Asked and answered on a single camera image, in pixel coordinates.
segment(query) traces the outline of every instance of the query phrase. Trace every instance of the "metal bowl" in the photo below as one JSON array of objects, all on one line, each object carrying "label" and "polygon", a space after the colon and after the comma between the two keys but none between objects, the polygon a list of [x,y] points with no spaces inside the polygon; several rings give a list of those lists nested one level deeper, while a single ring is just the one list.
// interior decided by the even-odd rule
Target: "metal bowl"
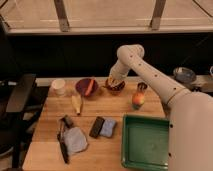
[{"label": "metal bowl", "polygon": [[173,71],[174,79],[178,82],[189,84],[196,80],[196,74],[189,68],[177,67]]}]

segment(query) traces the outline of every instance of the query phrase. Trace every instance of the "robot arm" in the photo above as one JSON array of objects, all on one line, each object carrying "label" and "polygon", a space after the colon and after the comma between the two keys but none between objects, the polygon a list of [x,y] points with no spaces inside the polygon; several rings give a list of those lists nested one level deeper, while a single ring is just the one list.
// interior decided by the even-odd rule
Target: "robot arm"
[{"label": "robot arm", "polygon": [[157,92],[161,100],[170,107],[179,96],[189,93],[183,85],[161,73],[141,58],[144,49],[141,45],[124,45],[117,51],[118,61],[111,68],[110,75],[119,83],[125,79],[128,72],[133,69],[152,89]]},{"label": "robot arm", "polygon": [[213,98],[191,92],[141,59],[140,45],[121,46],[108,84],[116,86],[133,69],[171,108],[169,171],[213,171]]}]

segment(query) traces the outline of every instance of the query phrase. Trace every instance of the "green plastic tray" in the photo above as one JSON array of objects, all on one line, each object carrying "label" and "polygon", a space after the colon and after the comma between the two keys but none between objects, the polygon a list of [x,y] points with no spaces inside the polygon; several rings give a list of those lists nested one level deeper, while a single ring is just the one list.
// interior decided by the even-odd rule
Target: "green plastic tray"
[{"label": "green plastic tray", "polygon": [[169,121],[124,115],[121,163],[144,171],[168,170]]}]

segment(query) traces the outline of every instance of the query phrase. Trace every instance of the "black chair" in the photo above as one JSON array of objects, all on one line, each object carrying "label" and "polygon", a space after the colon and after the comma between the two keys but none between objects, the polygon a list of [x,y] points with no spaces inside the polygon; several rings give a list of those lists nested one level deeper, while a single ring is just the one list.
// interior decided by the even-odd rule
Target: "black chair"
[{"label": "black chair", "polygon": [[[19,166],[21,141],[31,141],[32,135],[26,130],[38,120],[48,92],[46,89],[42,98],[36,94],[35,79],[35,74],[25,74],[15,86],[9,86],[8,80],[0,86],[0,154],[13,147],[12,168]],[[28,111],[34,115],[23,120]]]}]

